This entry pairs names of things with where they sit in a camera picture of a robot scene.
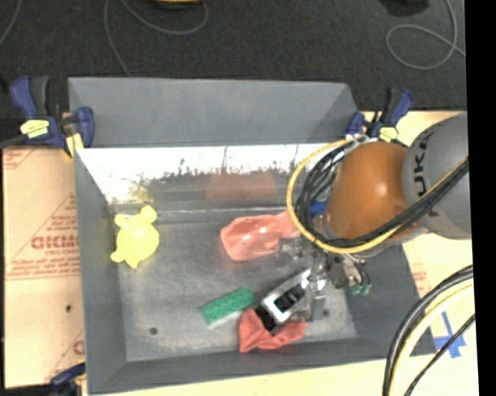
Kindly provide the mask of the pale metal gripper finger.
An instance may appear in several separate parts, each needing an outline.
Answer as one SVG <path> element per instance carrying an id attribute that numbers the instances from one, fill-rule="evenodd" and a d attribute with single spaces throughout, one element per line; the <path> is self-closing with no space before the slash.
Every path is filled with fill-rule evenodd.
<path id="1" fill-rule="evenodd" d="M 326 305 L 326 280 L 310 282 L 308 286 L 308 313 L 310 320 L 321 320 Z"/>
<path id="2" fill-rule="evenodd" d="M 304 255 L 302 239 L 300 238 L 283 238 L 278 241 L 277 257 L 289 257 L 292 260 L 298 260 Z"/>

